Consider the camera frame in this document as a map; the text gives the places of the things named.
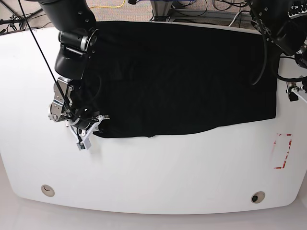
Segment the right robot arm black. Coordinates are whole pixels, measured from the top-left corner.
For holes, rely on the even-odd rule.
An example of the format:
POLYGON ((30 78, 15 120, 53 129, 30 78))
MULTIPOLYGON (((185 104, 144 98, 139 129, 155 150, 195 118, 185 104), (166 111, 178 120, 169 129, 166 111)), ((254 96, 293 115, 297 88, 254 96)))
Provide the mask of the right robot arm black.
POLYGON ((91 147, 90 135, 109 118, 94 108, 97 94, 89 94, 89 99, 82 96, 87 92, 84 77, 99 34, 96 19, 84 0, 40 0, 38 3, 59 31, 60 49, 55 62, 59 77, 54 83, 49 119, 64 121, 79 150, 87 150, 91 147))

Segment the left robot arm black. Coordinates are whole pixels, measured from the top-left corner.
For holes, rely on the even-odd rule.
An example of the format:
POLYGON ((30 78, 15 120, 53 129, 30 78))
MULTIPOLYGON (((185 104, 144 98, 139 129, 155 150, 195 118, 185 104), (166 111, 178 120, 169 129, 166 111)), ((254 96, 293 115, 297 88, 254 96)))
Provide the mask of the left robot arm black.
POLYGON ((305 0, 248 0, 255 29, 263 40, 264 61, 257 84, 268 63, 267 42, 277 45, 285 58, 295 60, 301 68, 307 67, 307 2, 305 0))

